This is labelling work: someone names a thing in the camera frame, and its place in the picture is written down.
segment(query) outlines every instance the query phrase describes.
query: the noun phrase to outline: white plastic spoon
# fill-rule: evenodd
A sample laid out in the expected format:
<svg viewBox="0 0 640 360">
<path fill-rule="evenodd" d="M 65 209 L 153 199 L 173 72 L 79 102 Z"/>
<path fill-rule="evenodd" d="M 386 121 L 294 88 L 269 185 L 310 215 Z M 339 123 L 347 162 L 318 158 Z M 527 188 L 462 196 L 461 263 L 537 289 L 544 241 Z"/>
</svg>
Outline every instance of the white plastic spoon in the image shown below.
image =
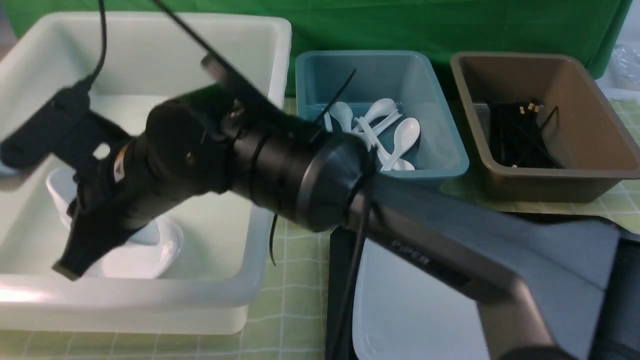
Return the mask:
<svg viewBox="0 0 640 360">
<path fill-rule="evenodd" d="M 384 130 L 386 130 L 389 126 L 395 123 L 398 119 L 402 117 L 402 114 L 398 113 L 398 111 L 394 111 L 393 114 L 387 116 L 384 120 L 382 120 L 378 125 L 373 127 L 373 133 L 376 136 L 382 134 Z"/>
<path fill-rule="evenodd" d="M 331 115 L 329 115 L 328 111 L 324 113 L 324 128 L 326 128 L 326 130 L 329 131 L 330 133 L 333 132 L 333 125 L 331 124 Z"/>
<path fill-rule="evenodd" d="M 393 114 L 394 111 L 397 110 L 396 102 L 392 99 L 380 99 L 373 104 L 369 108 L 369 111 L 364 115 L 364 120 L 367 124 L 371 124 L 373 120 L 376 120 L 379 117 L 389 116 Z M 362 129 L 362 126 L 358 125 L 354 129 L 354 131 L 359 131 Z"/>
<path fill-rule="evenodd" d="M 377 154 L 378 154 L 378 159 L 380 160 L 380 163 L 386 164 L 389 158 L 391 158 L 391 154 L 389 154 L 385 150 L 384 146 L 382 146 L 382 143 L 380 142 L 378 137 L 373 134 L 373 130 L 371 129 L 371 126 L 367 124 L 362 117 L 356 118 L 356 121 L 358 122 L 358 124 L 362 126 L 362 129 L 364 129 L 364 133 L 365 135 L 367 135 L 367 138 L 369 139 L 369 143 L 378 146 Z M 393 164 L 393 169 L 394 170 L 415 170 L 415 168 L 413 167 L 413 165 L 411 165 L 411 163 L 402 159 L 396 161 Z"/>
<path fill-rule="evenodd" d="M 382 166 L 381 171 L 391 170 L 395 168 L 395 164 L 399 161 L 400 156 L 404 155 L 420 137 L 420 123 L 415 118 L 404 119 L 396 128 L 394 133 L 394 153 L 387 162 Z"/>
<path fill-rule="evenodd" d="M 343 133 L 351 132 L 351 121 L 353 120 L 353 110 L 342 101 L 338 101 L 329 110 L 331 116 L 338 120 Z"/>
</svg>

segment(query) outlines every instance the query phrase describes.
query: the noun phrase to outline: brown container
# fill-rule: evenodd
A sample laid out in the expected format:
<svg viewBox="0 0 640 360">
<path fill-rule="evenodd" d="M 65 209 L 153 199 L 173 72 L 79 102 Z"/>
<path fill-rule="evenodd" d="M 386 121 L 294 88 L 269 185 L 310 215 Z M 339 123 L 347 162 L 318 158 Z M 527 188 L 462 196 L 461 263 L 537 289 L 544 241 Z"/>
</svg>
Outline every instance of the brown container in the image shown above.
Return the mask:
<svg viewBox="0 0 640 360">
<path fill-rule="evenodd" d="M 483 163 L 487 194 L 500 200 L 590 202 L 623 179 L 640 179 L 640 151 L 609 101 L 576 59 L 561 55 L 458 53 L 453 75 Z M 498 164 L 488 145 L 494 103 L 539 99 L 538 125 L 558 106 L 542 137 L 562 169 Z"/>
</svg>

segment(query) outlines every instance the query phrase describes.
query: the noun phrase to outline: white plastic bin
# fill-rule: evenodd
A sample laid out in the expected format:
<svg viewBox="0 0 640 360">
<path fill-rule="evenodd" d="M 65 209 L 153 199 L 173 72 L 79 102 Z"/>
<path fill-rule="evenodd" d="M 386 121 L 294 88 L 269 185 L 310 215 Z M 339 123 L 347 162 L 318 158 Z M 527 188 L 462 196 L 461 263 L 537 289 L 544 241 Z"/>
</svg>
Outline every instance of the white plastic bin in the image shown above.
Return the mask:
<svg viewBox="0 0 640 360">
<path fill-rule="evenodd" d="M 476 303 L 370 240 L 352 336 L 360 360 L 489 360 Z"/>
<path fill-rule="evenodd" d="M 278 107 L 291 25 L 283 19 L 181 14 Z M 108 13 L 108 54 L 92 108 L 137 134 L 159 102 L 211 83 L 205 53 L 161 13 Z M 40 20 L 0 63 L 0 136 L 62 86 L 94 68 L 97 13 Z M 184 231 L 176 263 L 156 280 L 82 278 L 51 270 L 68 231 L 45 188 L 47 160 L 20 188 L 0 192 L 0 329 L 232 334 L 262 286 L 271 214 L 234 194 L 204 195 L 168 213 Z"/>
</svg>

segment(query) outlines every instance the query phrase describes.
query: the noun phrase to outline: teal container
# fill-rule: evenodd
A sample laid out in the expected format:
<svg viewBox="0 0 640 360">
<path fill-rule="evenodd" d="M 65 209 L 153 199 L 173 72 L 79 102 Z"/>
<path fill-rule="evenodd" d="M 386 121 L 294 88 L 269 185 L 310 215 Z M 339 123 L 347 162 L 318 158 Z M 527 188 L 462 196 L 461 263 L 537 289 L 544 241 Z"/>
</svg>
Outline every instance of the teal container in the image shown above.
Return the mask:
<svg viewBox="0 0 640 360">
<path fill-rule="evenodd" d="M 403 114 L 379 136 L 389 153 L 394 149 L 397 125 L 407 117 L 420 122 L 420 140 L 403 156 L 416 170 L 385 173 L 439 188 L 444 181 L 467 172 L 469 158 L 433 67 L 414 51 L 311 51 L 300 55 L 296 60 L 298 116 L 314 120 L 353 69 L 356 75 L 339 101 L 349 104 L 354 116 L 364 116 L 372 103 L 386 97 Z M 333 128 L 340 127 L 334 122 Z"/>
</svg>

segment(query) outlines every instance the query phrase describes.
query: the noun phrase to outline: green cloth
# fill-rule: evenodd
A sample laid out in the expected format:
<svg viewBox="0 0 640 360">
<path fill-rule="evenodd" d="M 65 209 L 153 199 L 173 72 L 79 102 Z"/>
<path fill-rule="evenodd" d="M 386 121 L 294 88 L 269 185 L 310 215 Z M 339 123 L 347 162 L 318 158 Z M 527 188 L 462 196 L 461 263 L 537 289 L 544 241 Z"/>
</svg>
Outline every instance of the green cloth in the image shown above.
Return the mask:
<svg viewBox="0 0 640 360">
<path fill-rule="evenodd" d="M 432 61 L 449 96 L 457 51 L 522 51 L 576 57 L 595 77 L 606 68 L 632 0 L 165 0 L 180 12 L 283 17 L 295 56 L 310 50 L 409 49 Z M 150 0 L 106 0 L 108 10 L 153 11 Z M 97 0 L 4 0 L 18 36 L 58 11 L 97 10 Z"/>
</svg>

